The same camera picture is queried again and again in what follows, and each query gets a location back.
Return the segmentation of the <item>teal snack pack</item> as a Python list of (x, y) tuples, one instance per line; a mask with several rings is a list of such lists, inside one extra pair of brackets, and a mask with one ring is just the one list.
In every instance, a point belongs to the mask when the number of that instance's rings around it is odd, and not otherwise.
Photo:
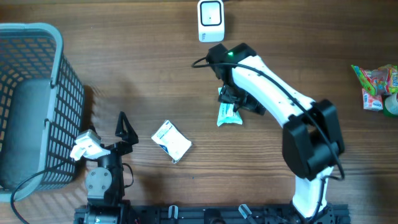
[(218, 127), (223, 124), (243, 124), (243, 120), (238, 112), (234, 112), (233, 104), (220, 103), (216, 124)]

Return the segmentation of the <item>white plaster pack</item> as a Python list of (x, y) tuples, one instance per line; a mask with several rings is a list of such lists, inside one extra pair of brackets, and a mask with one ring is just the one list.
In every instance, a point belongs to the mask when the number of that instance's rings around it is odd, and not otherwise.
[(173, 164), (178, 163), (192, 146), (192, 142), (180, 133), (169, 120), (164, 121), (151, 136), (151, 139), (172, 158)]

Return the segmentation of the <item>Haribo gummy candy bag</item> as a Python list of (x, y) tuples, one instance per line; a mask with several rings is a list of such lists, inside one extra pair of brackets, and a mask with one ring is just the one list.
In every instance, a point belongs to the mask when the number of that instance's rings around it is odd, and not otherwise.
[(391, 95), (397, 93), (397, 66), (383, 65), (375, 70), (365, 70), (351, 65), (361, 86), (371, 95)]

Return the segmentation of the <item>green lid jar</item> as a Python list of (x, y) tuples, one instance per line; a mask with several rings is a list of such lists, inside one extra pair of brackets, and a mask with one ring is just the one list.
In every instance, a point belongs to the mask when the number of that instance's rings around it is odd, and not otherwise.
[(385, 96), (383, 101), (383, 114), (389, 117), (397, 117), (397, 109), (397, 93)]

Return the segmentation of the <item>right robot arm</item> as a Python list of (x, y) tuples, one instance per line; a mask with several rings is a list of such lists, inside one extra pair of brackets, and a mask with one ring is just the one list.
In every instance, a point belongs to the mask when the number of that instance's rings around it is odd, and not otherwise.
[(294, 173), (292, 204), (307, 223), (315, 223), (326, 209), (326, 187), (345, 178), (339, 156), (345, 145), (338, 113), (329, 100), (315, 101), (279, 78), (245, 43), (232, 49), (218, 44), (209, 49), (205, 64), (222, 80), (218, 101), (234, 111), (259, 115), (269, 112), (282, 128), (282, 157)]

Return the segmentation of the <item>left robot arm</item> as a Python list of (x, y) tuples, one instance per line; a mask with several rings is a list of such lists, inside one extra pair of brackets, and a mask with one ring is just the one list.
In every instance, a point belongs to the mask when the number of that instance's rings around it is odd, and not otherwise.
[(74, 223), (138, 222), (130, 201), (123, 199), (125, 189), (131, 186), (124, 183), (124, 166), (132, 168), (122, 162), (122, 156), (133, 151), (132, 146), (139, 138), (123, 111), (119, 113), (115, 136), (121, 140), (105, 147), (109, 154), (95, 159), (98, 166), (86, 177), (88, 204), (75, 210)]

